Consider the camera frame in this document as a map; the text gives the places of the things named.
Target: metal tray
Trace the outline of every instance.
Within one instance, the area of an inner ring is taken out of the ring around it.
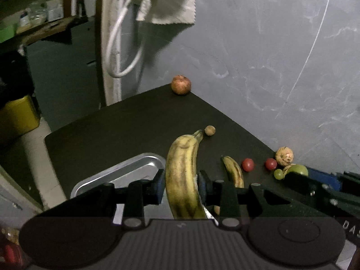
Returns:
[[[111,182],[119,188],[127,187],[131,182],[140,179],[152,180],[159,169],[165,169],[165,162],[162,156],[154,153],[137,155],[79,182],[72,190],[70,197],[78,196],[105,182]],[[117,205],[113,223],[121,224],[123,209],[123,204]],[[161,204],[145,206],[144,216],[146,224],[150,218],[173,219],[165,190]]]

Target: banana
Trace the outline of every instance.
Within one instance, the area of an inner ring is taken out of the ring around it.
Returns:
[[[240,166],[238,163],[233,160],[230,156],[222,157],[222,160],[225,164],[226,170],[230,177],[230,180],[234,182],[235,187],[243,188],[244,187],[244,178],[241,172]],[[214,211],[217,215],[220,215],[220,207],[214,206]]]
[[[196,174],[196,156],[203,139],[201,130],[182,135],[171,145],[165,165],[165,189],[175,219],[206,219]]]

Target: gray wall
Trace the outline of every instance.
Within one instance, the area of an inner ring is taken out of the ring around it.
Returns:
[[[195,25],[150,25],[146,38],[123,94],[184,74],[270,148],[291,147],[295,163],[360,172],[360,0],[196,0]]]

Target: red cherry tomato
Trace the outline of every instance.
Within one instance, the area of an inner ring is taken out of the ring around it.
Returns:
[[[241,163],[241,166],[244,171],[251,172],[254,169],[254,161],[251,158],[245,158]]]
[[[278,166],[278,163],[276,162],[276,160],[274,158],[268,158],[267,161],[265,162],[265,167],[269,171],[276,169],[277,166]]]

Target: banana stem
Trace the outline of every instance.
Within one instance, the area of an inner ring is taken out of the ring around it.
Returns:
[[[195,139],[200,143],[200,141],[203,139],[204,134],[202,133],[202,130],[197,130],[193,136],[195,137]]]

